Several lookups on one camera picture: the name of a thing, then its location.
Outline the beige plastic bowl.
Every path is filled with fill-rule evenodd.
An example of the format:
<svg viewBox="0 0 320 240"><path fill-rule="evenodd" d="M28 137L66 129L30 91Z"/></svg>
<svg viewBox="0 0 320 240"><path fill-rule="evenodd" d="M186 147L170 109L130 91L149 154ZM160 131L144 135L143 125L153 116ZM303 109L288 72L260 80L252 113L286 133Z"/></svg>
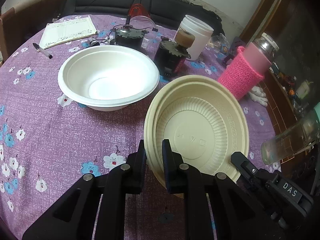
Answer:
<svg viewBox="0 0 320 240"><path fill-rule="evenodd" d="M247 121L236 98L217 81L186 75L169 82L153 98L144 122L144 147L153 174L164 186L162 141L200 172L223 172L236 182L231 155L248 155Z"/></svg>

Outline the clear plastic bottle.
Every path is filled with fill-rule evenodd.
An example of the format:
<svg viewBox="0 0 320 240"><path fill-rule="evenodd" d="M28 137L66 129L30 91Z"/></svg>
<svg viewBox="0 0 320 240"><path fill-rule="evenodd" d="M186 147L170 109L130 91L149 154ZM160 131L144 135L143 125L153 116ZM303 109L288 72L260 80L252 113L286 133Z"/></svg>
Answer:
<svg viewBox="0 0 320 240"><path fill-rule="evenodd" d="M263 142L262 160L271 165L299 154L319 142L319 105L283 133Z"/></svg>

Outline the white gloves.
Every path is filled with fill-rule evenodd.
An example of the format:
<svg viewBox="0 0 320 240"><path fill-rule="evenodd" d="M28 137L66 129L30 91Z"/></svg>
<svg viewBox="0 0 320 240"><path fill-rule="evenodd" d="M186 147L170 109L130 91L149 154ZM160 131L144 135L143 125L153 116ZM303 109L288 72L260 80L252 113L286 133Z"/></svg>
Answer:
<svg viewBox="0 0 320 240"><path fill-rule="evenodd" d="M252 101L257 102L264 107L268 106L268 99L262 88L254 86L248 94Z"/></svg>

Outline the pink knit-sleeved thermos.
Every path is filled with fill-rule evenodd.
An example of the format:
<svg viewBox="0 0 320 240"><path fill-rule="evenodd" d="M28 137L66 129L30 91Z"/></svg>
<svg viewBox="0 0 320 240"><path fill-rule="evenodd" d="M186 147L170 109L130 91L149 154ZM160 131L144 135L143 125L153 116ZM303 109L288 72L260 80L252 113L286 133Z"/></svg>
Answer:
<svg viewBox="0 0 320 240"><path fill-rule="evenodd" d="M237 48L237 55L217 81L240 100L264 79L278 50L274 39L267 33L262 33L247 47Z"/></svg>

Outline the white foam bowl far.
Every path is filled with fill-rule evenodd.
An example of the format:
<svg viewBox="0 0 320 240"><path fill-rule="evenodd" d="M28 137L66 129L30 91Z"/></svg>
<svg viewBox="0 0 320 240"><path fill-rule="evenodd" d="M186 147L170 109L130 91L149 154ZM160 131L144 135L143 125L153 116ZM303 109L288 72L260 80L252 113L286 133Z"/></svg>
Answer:
<svg viewBox="0 0 320 240"><path fill-rule="evenodd" d="M159 70L145 54L124 46L83 49L60 67L63 94L98 111L116 111L140 101L158 86Z"/></svg>

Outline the black pen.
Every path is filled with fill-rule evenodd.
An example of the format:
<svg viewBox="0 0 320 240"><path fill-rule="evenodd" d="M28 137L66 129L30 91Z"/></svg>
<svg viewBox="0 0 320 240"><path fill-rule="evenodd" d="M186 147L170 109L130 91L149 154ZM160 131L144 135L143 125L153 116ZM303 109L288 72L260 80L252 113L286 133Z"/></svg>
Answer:
<svg viewBox="0 0 320 240"><path fill-rule="evenodd" d="M34 46L34 48L35 48L38 52L42 53L45 57L47 57L47 58L49 58L49 59L52 59L52 58L53 58L52 54L50 54L49 52L47 52L46 50L44 50L43 48L41 48L38 44L33 43L33 46Z"/></svg>

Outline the black motor with brown roll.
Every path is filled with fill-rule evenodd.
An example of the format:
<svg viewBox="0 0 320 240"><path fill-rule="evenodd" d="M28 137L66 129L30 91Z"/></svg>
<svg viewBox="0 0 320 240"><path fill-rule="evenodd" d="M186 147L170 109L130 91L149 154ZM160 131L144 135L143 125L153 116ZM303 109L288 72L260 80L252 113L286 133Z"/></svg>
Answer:
<svg viewBox="0 0 320 240"><path fill-rule="evenodd" d="M195 36L180 29L173 41L166 37L161 39L153 61L161 76L176 76L184 65L185 60L191 58L187 49L193 45Z"/></svg>

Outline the white paper notepad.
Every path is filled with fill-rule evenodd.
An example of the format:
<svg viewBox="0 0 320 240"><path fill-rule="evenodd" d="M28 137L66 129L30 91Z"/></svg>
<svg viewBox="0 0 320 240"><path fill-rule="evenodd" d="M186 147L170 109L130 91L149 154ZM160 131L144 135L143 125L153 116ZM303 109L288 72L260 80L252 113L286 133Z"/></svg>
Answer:
<svg viewBox="0 0 320 240"><path fill-rule="evenodd" d="M48 23L40 39L39 46L43 49L48 49L66 42L91 37L96 33L97 30L90 16Z"/></svg>

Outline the white plastic jar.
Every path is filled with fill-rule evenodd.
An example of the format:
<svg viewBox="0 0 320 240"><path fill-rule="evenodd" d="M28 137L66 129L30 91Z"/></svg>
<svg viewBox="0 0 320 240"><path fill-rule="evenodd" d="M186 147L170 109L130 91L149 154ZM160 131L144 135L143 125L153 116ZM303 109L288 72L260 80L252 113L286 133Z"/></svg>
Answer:
<svg viewBox="0 0 320 240"><path fill-rule="evenodd" d="M191 15L185 15L178 29L183 29L195 36L192 46L187 51L190 55L189 61L196 61L209 42L214 29Z"/></svg>

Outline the black motor with gear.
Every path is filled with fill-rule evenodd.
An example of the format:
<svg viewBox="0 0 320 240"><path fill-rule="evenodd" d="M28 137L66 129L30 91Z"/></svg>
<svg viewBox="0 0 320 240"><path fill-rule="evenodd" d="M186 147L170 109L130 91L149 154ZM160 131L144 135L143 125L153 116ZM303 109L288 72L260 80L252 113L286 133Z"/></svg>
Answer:
<svg viewBox="0 0 320 240"><path fill-rule="evenodd" d="M130 25L113 28L114 38L110 39L110 45L118 45L141 51L144 37L149 32L146 29L136 29Z"/></svg>

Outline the brown fabric sofa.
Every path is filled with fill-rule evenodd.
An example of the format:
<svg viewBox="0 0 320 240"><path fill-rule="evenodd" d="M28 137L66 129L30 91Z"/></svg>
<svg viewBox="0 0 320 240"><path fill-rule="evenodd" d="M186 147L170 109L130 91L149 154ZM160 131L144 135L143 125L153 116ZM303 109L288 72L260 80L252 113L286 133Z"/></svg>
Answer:
<svg viewBox="0 0 320 240"><path fill-rule="evenodd" d="M25 41L58 18L66 0L25 0L1 15L1 54L6 61Z"/></svg>

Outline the black leather sofa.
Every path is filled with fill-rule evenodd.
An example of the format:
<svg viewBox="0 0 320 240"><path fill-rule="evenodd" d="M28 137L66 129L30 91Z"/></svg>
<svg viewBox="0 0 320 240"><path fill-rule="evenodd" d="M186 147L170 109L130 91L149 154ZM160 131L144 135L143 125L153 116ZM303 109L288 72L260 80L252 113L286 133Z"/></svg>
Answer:
<svg viewBox="0 0 320 240"><path fill-rule="evenodd" d="M179 0L66 0L61 17L82 14L127 16L134 4L141 4L151 19L166 28L177 29L185 15L194 16L213 28L213 34L224 34L221 18L200 5Z"/></svg>

